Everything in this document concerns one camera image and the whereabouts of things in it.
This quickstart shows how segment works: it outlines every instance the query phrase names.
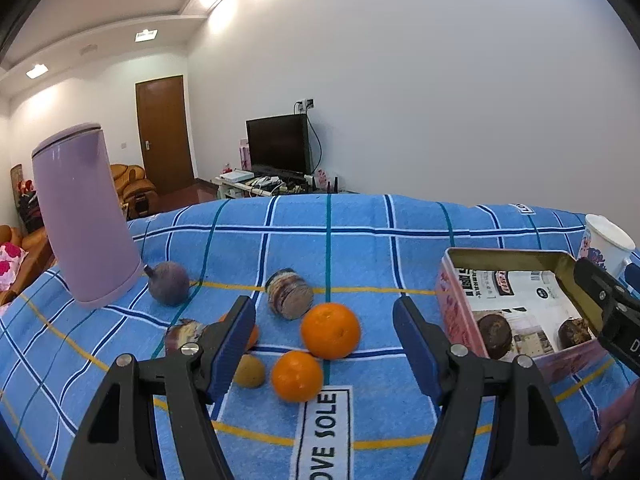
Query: blue gripper pad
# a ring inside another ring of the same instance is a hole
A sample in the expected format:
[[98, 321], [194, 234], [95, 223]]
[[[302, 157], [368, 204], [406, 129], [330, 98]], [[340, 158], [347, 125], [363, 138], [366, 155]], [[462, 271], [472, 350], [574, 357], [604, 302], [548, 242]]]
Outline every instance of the blue gripper pad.
[[625, 269], [625, 281], [640, 294], [640, 267], [636, 264], [630, 264]]
[[220, 324], [226, 328], [226, 333], [218, 353], [211, 362], [211, 382], [207, 393], [212, 399], [225, 395], [231, 386], [251, 330], [254, 329], [254, 302], [247, 296], [240, 296]]
[[398, 298], [394, 303], [393, 320], [398, 339], [420, 391], [437, 403], [443, 393], [439, 381], [442, 371], [438, 368], [438, 361], [417, 324], [420, 321], [424, 325], [427, 323], [414, 302], [406, 296]]

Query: white cup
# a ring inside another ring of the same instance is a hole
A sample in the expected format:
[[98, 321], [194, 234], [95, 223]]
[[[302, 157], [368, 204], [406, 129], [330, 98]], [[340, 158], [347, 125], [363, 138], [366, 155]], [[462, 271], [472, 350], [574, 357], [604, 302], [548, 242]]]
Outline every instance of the white cup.
[[618, 278], [631, 263], [631, 251], [636, 244], [617, 225], [601, 215], [587, 215], [580, 243], [579, 258], [587, 258]]

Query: television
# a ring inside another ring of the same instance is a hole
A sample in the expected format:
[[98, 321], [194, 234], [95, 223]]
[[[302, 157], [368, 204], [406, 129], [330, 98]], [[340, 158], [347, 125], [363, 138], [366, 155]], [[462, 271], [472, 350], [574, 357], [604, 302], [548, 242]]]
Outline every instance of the television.
[[246, 122], [251, 170], [257, 174], [310, 174], [306, 114], [282, 115]]

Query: wooden door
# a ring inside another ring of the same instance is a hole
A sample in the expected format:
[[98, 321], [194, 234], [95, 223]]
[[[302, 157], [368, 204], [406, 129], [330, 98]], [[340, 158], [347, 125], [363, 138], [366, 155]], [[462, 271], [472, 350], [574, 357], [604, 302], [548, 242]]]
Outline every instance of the wooden door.
[[158, 194], [193, 184], [182, 76], [137, 83], [136, 107], [146, 177]]

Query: purple thermos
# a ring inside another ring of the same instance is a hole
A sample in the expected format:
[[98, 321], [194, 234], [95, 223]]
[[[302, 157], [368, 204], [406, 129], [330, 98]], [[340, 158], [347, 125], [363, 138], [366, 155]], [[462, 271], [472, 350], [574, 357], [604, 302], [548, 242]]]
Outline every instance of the purple thermos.
[[140, 254], [113, 185], [100, 124], [78, 124], [31, 154], [42, 219], [76, 301], [99, 308], [139, 279]]

